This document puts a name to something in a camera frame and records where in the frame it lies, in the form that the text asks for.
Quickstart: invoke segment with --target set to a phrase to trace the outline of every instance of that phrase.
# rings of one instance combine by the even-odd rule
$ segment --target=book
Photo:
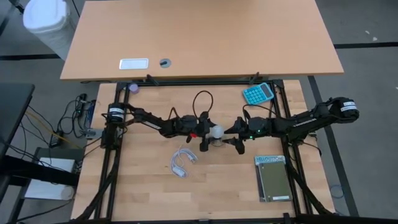
[[[284,156],[255,156],[260,202],[286,202],[292,199]]]

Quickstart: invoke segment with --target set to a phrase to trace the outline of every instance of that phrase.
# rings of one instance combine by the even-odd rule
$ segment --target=charging cable
[[[195,163],[198,160],[198,158],[191,150],[189,150],[188,148],[181,148],[181,146],[178,148],[178,151],[174,153],[174,155],[170,161],[170,170],[172,171],[172,173],[174,175],[176,175],[179,178],[187,178],[188,172],[183,168],[184,160],[182,160],[181,154],[186,154],[188,159],[192,163]],[[180,166],[177,164],[177,158],[179,158],[181,160]]]

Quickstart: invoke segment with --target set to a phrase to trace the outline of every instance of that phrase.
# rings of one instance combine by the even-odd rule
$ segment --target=wooden desk
[[[148,58],[145,70],[120,70]],[[159,62],[169,58],[169,68]],[[61,79],[331,75],[343,69],[314,0],[86,1]]]
[[[208,90],[214,96],[214,105],[210,111],[211,120],[229,128],[237,116],[242,116],[241,106],[245,102],[241,91],[246,87],[142,87],[138,95],[130,96],[130,103],[163,118],[169,115],[173,106],[180,115],[192,114],[194,96],[200,90]],[[116,84],[100,86],[93,120],[94,128],[104,127],[104,118],[100,114],[105,113],[108,104],[113,102],[115,88]],[[285,89],[290,112],[296,114],[305,111],[307,107],[299,81],[285,81]],[[209,96],[200,95],[195,107],[197,113],[207,110],[209,103]],[[260,108],[250,109],[249,112],[252,116],[268,115],[268,111]],[[166,139],[143,124],[133,124],[128,128],[123,139],[114,221],[274,218],[281,217],[284,212],[294,215],[291,202],[259,202],[253,158],[255,155],[281,155],[280,139],[259,138],[246,141],[246,153],[238,155],[231,145],[210,146],[208,152],[200,152],[199,139],[184,144],[185,137]],[[305,141],[316,144],[312,138]],[[169,168],[172,154],[181,144],[190,147],[198,156],[198,162],[195,164],[186,160],[186,168],[189,171],[187,179],[172,175]],[[96,146],[97,144],[93,144],[87,151]],[[333,202],[318,151],[307,145],[299,148],[308,186],[322,204],[333,211]],[[98,189],[103,156],[104,150],[97,149],[84,160],[73,218],[79,216]],[[107,205],[107,200],[104,200],[103,205]]]

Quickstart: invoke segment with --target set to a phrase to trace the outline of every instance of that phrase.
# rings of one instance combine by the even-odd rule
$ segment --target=yellow cable
[[[32,118],[34,118],[36,121],[38,121],[38,122],[40,123],[40,125],[43,126],[43,128],[44,128],[46,131],[48,131],[49,133],[51,133],[52,135],[58,137],[59,139],[62,139],[62,140],[64,140],[64,141],[66,141],[66,142],[69,142],[72,146],[75,146],[75,147],[78,147],[79,149],[82,149],[82,147],[76,145],[75,143],[71,142],[70,140],[68,140],[68,139],[66,139],[66,138],[64,138],[64,137],[61,137],[61,136],[59,136],[58,134],[55,134],[52,130],[50,130],[48,127],[46,127],[46,125],[45,125],[38,117],[36,117],[36,115],[30,113],[29,111],[26,111],[26,113],[27,113],[29,116],[31,116]]]

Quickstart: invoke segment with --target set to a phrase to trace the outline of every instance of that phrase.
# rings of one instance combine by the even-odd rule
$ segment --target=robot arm
[[[243,141],[247,139],[285,136],[290,143],[300,144],[309,133],[320,128],[333,123],[352,123],[359,118],[355,102],[344,97],[330,98],[317,104],[314,109],[291,118],[251,118],[246,110],[243,112],[248,122],[238,117],[234,126],[225,131],[225,134],[238,134],[238,138],[223,140],[234,145],[239,154],[244,154]]]
[[[124,121],[126,114],[133,115],[133,119]],[[108,113],[103,114],[103,116],[106,118],[106,127],[101,138],[101,147],[110,148],[121,145],[119,136],[127,126],[133,123],[141,123],[157,130],[165,138],[186,136],[188,143],[192,138],[201,137],[200,150],[207,151],[206,134],[210,132],[211,127],[216,125],[208,118],[207,111],[202,112],[199,118],[194,115],[185,115],[181,118],[176,116],[163,120],[142,108],[135,108],[127,103],[111,103],[108,107]]]

